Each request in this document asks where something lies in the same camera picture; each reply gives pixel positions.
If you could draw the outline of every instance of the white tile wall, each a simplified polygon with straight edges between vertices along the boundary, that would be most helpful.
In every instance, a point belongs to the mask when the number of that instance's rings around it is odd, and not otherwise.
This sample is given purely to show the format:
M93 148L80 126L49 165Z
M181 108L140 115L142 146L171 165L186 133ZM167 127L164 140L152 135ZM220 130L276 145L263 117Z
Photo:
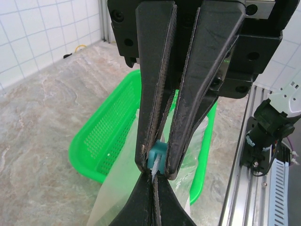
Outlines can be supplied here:
M292 77L301 64L301 4L283 31L283 40L263 74L255 84L275 91Z
M100 39L98 0L0 0L0 93Z

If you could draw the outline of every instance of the marble countertop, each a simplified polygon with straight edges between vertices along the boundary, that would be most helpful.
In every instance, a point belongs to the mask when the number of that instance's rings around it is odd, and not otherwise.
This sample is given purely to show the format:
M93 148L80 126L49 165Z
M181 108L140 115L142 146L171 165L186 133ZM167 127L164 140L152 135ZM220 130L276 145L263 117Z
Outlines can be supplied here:
M81 226L100 184L70 164L74 135L128 68L115 45L99 42L0 96L0 225ZM217 225L246 98L220 98L197 225Z

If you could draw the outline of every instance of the wire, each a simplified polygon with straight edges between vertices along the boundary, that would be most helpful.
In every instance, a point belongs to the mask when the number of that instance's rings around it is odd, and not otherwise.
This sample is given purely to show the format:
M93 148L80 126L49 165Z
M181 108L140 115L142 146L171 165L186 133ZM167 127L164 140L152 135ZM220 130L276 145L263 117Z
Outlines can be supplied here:
M293 146L293 143L292 143L292 140L290 139L290 137L287 137L287 140L288 140L288 142L290 143L292 152L295 151L295 148L294 148L294 146Z
M87 47L86 45L79 45L79 46L77 46L76 48L75 48L75 53L76 53L76 51L79 49L79 47Z
M258 175L258 174L254 174L254 171L252 170L251 173L252 173L252 175L253 175L254 177L263 177L263 176L267 175L267 173L268 173L269 170L271 169L272 164L273 164L273 162L274 162L274 160L275 160L275 158L276 158L276 156L277 156L277 154L278 154L278 151L279 151L279 147L280 147L280 145L281 145L281 142L282 142L282 139L280 139L280 140L277 141L277 144L276 144L276 147L275 147L275 152L274 152L274 154L273 154L272 159L271 159L270 162L269 162L268 169L267 169L264 173L259 174L259 175Z

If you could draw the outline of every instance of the plastic bag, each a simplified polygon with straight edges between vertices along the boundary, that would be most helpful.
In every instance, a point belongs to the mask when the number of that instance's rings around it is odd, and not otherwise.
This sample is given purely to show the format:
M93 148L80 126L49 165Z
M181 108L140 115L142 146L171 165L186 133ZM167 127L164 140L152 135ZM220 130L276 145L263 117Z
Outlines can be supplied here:
M119 157L115 161L105 182L101 186L88 220L88 226L107 226L126 204L139 176L135 164L135 148L138 129L138 113L127 135ZM169 114L163 130L165 142L168 141L173 111ZM183 208L189 199L189 190L198 166L201 141L207 127L207 117L194 133L176 180L170 181L179 203Z

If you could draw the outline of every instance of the small teal object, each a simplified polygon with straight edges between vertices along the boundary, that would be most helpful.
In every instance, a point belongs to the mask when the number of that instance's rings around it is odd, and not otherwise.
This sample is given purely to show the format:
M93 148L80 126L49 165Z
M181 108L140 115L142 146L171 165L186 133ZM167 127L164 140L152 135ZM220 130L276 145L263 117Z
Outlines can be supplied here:
M157 140L155 145L149 152L149 160L147 162L147 168L151 169L154 167L154 163L158 154L160 154L161 161L158 170L161 174L164 174L164 167L165 167L165 158L166 158L166 151L167 151L167 143L163 143L160 140Z

